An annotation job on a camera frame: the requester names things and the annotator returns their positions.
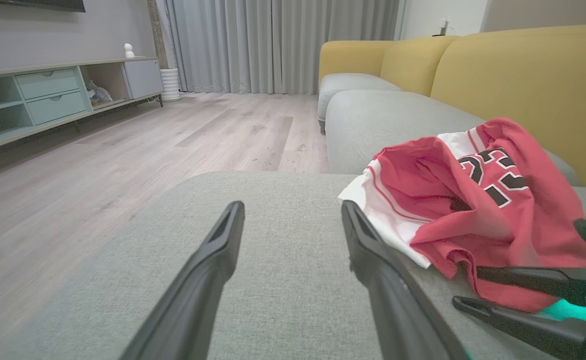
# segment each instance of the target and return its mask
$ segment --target window curtain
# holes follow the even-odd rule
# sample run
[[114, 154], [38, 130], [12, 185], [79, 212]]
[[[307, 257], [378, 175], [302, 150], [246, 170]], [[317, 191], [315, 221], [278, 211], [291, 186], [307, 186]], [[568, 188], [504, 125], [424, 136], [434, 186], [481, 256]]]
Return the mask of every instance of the window curtain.
[[322, 44], [391, 40], [400, 0], [167, 0], [190, 92], [315, 94]]

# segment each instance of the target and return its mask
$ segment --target sofa seat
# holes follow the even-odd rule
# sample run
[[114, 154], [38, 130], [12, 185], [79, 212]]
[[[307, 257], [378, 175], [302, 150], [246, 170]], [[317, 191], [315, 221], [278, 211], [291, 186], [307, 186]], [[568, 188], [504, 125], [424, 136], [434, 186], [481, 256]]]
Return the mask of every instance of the sofa seat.
[[[246, 205], [235, 273], [211, 338], [216, 360], [376, 360], [366, 291], [349, 271], [337, 195], [354, 175], [215, 172], [190, 178], [143, 210], [0, 349], [1, 360], [117, 360], [228, 203]], [[576, 188], [586, 212], [586, 188]], [[551, 356], [451, 305], [473, 296], [396, 252], [472, 359]]]
[[[468, 112], [407, 91], [351, 89], [337, 93], [326, 112], [326, 146], [331, 173], [361, 174], [386, 146], [441, 133], [465, 132], [484, 123]], [[575, 171], [546, 151], [568, 182]]]
[[320, 95], [317, 104], [317, 119], [320, 121], [323, 133], [323, 122], [326, 119], [326, 109], [333, 96], [340, 91], [346, 90], [380, 90], [380, 91], [402, 91], [398, 86], [367, 73], [330, 73], [322, 78], [320, 84]]

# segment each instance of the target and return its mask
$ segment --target small white object on wall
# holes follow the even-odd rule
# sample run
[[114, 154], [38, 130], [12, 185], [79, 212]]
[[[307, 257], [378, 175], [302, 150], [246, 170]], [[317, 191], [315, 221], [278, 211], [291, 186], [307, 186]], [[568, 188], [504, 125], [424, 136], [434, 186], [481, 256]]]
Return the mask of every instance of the small white object on wall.
[[127, 58], [134, 58], [135, 57], [135, 53], [133, 52], [133, 46], [131, 44], [125, 43], [124, 50], [126, 51], [124, 53], [125, 57], [127, 57]]
[[447, 18], [440, 18], [439, 19], [439, 34], [446, 35], [446, 30], [448, 30], [448, 19]]

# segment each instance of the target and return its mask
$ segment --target white wall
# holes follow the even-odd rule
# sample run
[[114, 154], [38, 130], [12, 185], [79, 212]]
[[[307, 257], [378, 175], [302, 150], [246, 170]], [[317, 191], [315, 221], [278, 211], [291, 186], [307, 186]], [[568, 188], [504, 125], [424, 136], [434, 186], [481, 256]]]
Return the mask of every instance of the white wall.
[[402, 39], [439, 34], [439, 19], [449, 18], [447, 35], [478, 33], [487, 0], [407, 0]]
[[146, 0], [84, 0], [85, 13], [0, 4], [0, 69], [155, 56]]
[[586, 0], [492, 0], [485, 31], [586, 25]]

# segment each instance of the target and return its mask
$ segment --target teal light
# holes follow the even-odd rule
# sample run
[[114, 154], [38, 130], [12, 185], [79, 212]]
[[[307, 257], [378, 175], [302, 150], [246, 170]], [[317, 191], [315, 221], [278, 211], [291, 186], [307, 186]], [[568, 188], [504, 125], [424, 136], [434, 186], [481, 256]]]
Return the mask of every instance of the teal light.
[[562, 321], [566, 318], [575, 318], [586, 321], [586, 307], [573, 305], [564, 299], [547, 307], [539, 314], [556, 321]]

